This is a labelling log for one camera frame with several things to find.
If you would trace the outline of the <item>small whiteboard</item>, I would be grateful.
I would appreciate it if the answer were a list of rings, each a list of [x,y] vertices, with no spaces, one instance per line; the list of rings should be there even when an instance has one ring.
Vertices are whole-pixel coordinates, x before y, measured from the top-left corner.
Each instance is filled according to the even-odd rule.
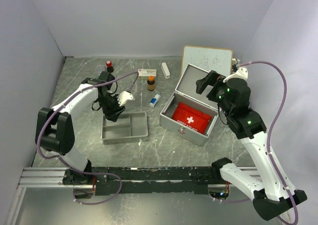
[[[231,49],[185,46],[183,48],[181,75],[189,64],[206,71],[214,70],[221,75],[232,73],[233,51]]]

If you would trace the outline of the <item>aluminium frame rail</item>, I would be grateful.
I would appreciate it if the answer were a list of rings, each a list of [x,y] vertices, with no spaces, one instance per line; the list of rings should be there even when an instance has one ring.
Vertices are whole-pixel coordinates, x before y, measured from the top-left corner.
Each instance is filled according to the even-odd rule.
[[[87,182],[63,182],[67,178],[64,167],[27,167],[24,168],[19,179],[19,186],[24,187],[83,187],[91,188],[93,184],[98,187],[108,185],[111,181],[118,182],[111,173],[118,175],[123,182],[173,182],[189,181],[206,185],[224,185],[223,179],[218,179],[212,174],[208,166],[195,167],[103,167],[95,168],[96,172]]]

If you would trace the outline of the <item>red first aid kit pouch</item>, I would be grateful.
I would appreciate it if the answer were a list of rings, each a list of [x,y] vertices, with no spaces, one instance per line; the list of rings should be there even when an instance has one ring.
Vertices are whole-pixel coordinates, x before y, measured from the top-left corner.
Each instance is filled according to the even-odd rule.
[[[178,104],[172,116],[172,119],[176,122],[201,134],[205,133],[212,118],[212,116],[196,110],[182,102]]]

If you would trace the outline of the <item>black bottle red cap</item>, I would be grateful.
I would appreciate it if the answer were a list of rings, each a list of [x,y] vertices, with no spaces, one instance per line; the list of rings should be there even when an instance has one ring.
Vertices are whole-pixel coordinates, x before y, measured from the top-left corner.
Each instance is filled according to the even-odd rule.
[[[112,62],[111,62],[110,60],[107,60],[107,61],[105,62],[105,64],[106,64],[106,70],[107,70],[107,72],[113,73],[113,72],[114,72],[114,68],[113,68]]]

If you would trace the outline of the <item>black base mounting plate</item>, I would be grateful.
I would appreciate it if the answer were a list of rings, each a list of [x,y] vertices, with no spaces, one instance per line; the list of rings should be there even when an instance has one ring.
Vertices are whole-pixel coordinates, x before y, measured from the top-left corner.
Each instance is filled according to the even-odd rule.
[[[92,167],[92,175],[67,169],[63,185],[89,185],[95,195],[183,193],[208,195],[226,182],[211,166],[186,167]]]

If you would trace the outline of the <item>white blue tube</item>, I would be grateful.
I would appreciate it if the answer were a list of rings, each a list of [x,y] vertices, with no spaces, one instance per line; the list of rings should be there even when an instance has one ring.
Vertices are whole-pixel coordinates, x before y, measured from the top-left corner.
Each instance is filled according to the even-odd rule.
[[[161,99],[161,94],[156,93],[155,96],[150,100],[149,107],[154,108],[160,99]]]

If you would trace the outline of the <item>grey metal case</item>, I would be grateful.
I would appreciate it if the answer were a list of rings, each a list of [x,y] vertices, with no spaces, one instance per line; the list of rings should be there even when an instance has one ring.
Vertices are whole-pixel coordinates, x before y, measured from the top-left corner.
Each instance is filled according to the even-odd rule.
[[[208,141],[218,118],[217,104],[206,97],[212,87],[208,86],[202,94],[196,93],[196,81],[204,78],[208,73],[206,70],[189,64],[159,115],[159,124],[161,126],[200,146],[203,146]],[[196,132],[172,119],[180,102],[213,117],[204,134]]]

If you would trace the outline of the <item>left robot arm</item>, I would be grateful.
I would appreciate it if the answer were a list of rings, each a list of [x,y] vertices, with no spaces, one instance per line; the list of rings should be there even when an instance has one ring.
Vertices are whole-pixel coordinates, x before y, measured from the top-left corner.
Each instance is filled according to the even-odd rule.
[[[89,104],[99,104],[105,119],[116,122],[125,110],[120,95],[109,90],[117,80],[106,71],[98,78],[86,78],[73,94],[53,108],[42,108],[38,112],[35,143],[37,152],[44,159],[60,158],[70,166],[66,170],[63,184],[86,185],[92,181],[91,162],[75,147],[72,118]]]

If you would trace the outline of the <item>brown medicine bottle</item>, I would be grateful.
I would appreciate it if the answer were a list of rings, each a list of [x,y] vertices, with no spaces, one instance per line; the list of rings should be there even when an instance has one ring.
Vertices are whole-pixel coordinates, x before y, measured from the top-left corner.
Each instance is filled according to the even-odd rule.
[[[147,89],[149,91],[153,91],[155,89],[155,78],[154,76],[149,76],[148,79],[147,79]]]

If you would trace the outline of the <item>grey plastic divided tray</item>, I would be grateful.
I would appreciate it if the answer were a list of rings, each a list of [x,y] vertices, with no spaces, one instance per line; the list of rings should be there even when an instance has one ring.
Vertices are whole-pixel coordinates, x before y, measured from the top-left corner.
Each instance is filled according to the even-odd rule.
[[[100,139],[105,145],[148,141],[147,113],[122,113],[116,122],[109,121],[103,116]]]

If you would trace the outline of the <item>white red medicine box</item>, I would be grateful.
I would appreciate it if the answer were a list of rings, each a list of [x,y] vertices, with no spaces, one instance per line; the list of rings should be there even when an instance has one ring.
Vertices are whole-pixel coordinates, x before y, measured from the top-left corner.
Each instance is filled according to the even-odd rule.
[[[150,76],[157,77],[157,70],[154,69],[138,69],[138,78],[148,79]]]

